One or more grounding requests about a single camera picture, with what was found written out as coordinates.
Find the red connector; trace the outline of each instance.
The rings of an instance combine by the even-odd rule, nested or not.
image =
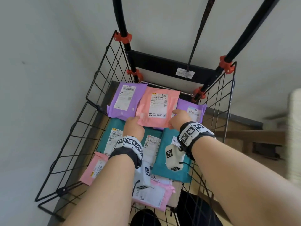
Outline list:
[[[136,72],[132,72],[131,70],[126,70],[126,73],[132,74],[133,76],[138,76],[139,81],[143,81],[143,76],[138,69],[136,69]]]
[[[223,55],[223,56],[221,56],[221,57],[219,58],[219,60],[220,60],[219,66],[225,70],[225,73],[226,73],[226,74],[231,74],[231,73],[234,71],[234,66],[232,66],[232,62],[231,62],[231,63],[226,63],[226,62],[224,61],[225,57],[226,57],[226,56]]]
[[[122,42],[123,44],[128,44],[132,41],[132,34],[129,34],[126,37],[121,37],[120,33],[116,32],[114,34],[114,40],[117,42]]]
[[[194,91],[193,91],[193,95],[200,95],[201,96],[201,99],[205,99],[206,98],[206,95],[204,92],[201,91],[202,87],[200,86],[199,88],[196,88]],[[197,102],[194,98],[191,99],[191,102],[195,103]]]

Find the wire basket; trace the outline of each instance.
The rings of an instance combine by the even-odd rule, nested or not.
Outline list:
[[[113,41],[112,37],[86,95],[87,102],[71,126],[67,139],[52,163],[35,199],[36,202],[42,201],[38,204],[38,208],[53,216],[51,217],[52,225],[63,222],[88,189],[88,186],[80,182],[79,178],[91,161],[110,120],[106,113],[106,105],[110,103],[120,82],[133,82],[132,77],[126,74],[127,69],[129,66],[122,44]],[[199,101],[200,104],[207,104],[208,106],[203,124],[213,132],[216,130],[224,131],[222,142],[225,141],[230,117],[234,78],[235,71],[232,75],[221,75],[206,91],[206,100]],[[164,88],[164,86],[152,83],[150,85]],[[180,97],[186,100],[191,96],[191,94],[184,92],[180,94]],[[196,195],[196,203],[199,200],[205,200],[205,196],[208,195],[213,200],[214,195],[211,190],[208,189],[208,194],[205,192],[206,180],[203,178],[198,165],[193,161],[191,166],[195,169],[195,171],[190,170],[192,181],[183,183],[182,190]],[[188,205],[187,200],[188,198],[180,201],[184,205]],[[178,217],[181,217],[179,209],[167,207],[166,211],[162,212],[136,203],[132,205],[129,222],[139,209],[145,208],[155,212],[161,225],[179,225]],[[194,216],[191,216],[191,225],[196,225],[194,218],[199,214],[205,216],[208,225],[212,224],[212,214],[202,213],[202,204],[196,206],[194,213]]]

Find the person's right arm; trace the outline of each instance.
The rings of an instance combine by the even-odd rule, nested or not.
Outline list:
[[[171,128],[191,121],[174,110]],[[233,225],[301,225],[301,190],[241,152],[204,136],[192,155]]]

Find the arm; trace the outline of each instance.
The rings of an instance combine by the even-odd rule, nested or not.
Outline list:
[[[185,111],[174,113],[171,128],[191,121]],[[301,191],[277,173],[208,136],[192,154],[234,225],[301,225]]]
[[[142,140],[144,128],[137,124],[138,119],[135,117],[126,121],[123,136]],[[110,158],[63,226],[127,225],[134,173],[135,165],[128,155]]]

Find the cart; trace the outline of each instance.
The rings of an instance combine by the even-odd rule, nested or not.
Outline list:
[[[110,120],[106,105],[110,104],[119,83],[147,83],[151,87],[170,89],[144,81],[143,70],[201,84],[202,86],[195,89],[193,94],[181,91],[180,98],[206,104],[203,124],[213,132],[224,131],[220,141],[225,142],[237,66],[237,63],[232,61],[250,41],[279,0],[265,0],[262,3],[239,40],[226,56],[220,57],[218,67],[212,70],[191,65],[190,62],[214,1],[208,1],[189,61],[182,63],[132,50],[130,46],[132,35],[126,29],[121,0],[113,0],[119,32],[113,33],[88,89],[86,102],[71,126],[67,139],[35,198],[36,202],[40,202],[38,208],[53,216],[52,223],[63,222],[88,189],[79,178],[91,161],[106,130]],[[179,68],[186,73],[176,75]],[[166,211],[162,212],[133,203],[130,220],[139,209],[150,208],[155,212],[161,225],[178,226],[181,225],[180,218],[187,214],[189,200],[194,200],[197,204],[193,210],[194,214],[189,214],[190,221],[186,221],[185,225],[199,225],[200,217],[205,220],[206,225],[218,225],[216,217],[219,215],[215,215],[212,211],[216,210],[212,207],[212,202],[216,201],[214,194],[206,187],[206,180],[194,161],[191,167],[191,182],[181,184],[181,189],[188,193],[186,200],[179,200],[185,209],[179,209],[176,204],[167,206]],[[202,209],[202,205],[205,204],[211,206],[207,212]]]

